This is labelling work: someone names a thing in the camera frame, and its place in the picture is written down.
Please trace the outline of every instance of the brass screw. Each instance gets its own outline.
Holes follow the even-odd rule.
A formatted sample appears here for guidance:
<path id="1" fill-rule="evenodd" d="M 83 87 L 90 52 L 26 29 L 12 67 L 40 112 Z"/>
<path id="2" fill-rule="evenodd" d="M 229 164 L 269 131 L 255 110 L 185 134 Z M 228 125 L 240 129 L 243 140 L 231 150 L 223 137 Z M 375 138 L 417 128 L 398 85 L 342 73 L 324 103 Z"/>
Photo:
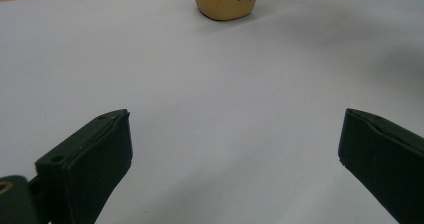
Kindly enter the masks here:
<path id="1" fill-rule="evenodd" d="M 0 195 L 6 193 L 13 186 L 11 181 L 0 181 Z"/>

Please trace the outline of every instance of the black plastic part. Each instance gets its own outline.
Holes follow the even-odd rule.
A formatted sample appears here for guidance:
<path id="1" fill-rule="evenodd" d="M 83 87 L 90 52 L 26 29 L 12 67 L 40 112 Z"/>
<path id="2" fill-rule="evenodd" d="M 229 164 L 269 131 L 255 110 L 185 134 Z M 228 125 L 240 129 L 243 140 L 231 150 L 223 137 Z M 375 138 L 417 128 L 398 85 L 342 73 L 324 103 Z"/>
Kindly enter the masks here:
<path id="1" fill-rule="evenodd" d="M 101 115 L 36 162 L 0 179 L 0 224 L 93 224 L 131 166 L 127 110 Z"/>
<path id="2" fill-rule="evenodd" d="M 399 223 L 424 223 L 424 139 L 379 116 L 347 109 L 341 163 Z"/>
<path id="3" fill-rule="evenodd" d="M 131 165 L 128 116 L 120 110 L 95 118 L 35 163 L 54 224 L 95 222 Z"/>

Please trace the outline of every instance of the screw hole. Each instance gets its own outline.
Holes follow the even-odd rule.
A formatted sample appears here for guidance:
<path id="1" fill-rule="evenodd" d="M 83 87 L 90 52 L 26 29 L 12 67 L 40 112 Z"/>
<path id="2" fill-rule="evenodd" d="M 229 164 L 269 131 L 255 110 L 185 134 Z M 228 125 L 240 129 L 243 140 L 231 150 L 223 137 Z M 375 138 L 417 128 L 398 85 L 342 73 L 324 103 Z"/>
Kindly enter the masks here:
<path id="1" fill-rule="evenodd" d="M 0 182 L 0 195 L 7 192 L 13 186 L 13 182 L 2 181 Z"/>
<path id="2" fill-rule="evenodd" d="M 58 162 L 61 162 L 63 159 L 64 159 L 63 156 L 55 156 L 51 159 L 51 161 L 54 163 L 58 163 Z"/>

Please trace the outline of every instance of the white table surface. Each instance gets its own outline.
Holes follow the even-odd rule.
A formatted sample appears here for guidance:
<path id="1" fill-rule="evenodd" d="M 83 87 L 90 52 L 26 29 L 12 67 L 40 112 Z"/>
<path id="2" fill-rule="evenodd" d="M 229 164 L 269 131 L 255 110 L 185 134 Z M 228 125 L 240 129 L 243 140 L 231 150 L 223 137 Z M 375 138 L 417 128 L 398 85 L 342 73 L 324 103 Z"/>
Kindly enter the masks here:
<path id="1" fill-rule="evenodd" d="M 127 108 L 97 223 L 396 223 L 338 160 L 346 108 L 424 135 L 424 0 L 0 3 L 0 176 Z"/>

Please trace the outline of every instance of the gold container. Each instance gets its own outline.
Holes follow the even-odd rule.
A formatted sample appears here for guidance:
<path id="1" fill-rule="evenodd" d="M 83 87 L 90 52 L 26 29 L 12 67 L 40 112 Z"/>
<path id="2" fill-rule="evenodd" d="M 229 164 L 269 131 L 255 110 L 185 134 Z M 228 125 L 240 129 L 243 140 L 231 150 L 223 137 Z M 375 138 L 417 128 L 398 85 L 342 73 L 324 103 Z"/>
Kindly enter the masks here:
<path id="1" fill-rule="evenodd" d="M 249 15 L 256 0 L 196 0 L 197 7 L 213 20 L 228 21 Z"/>

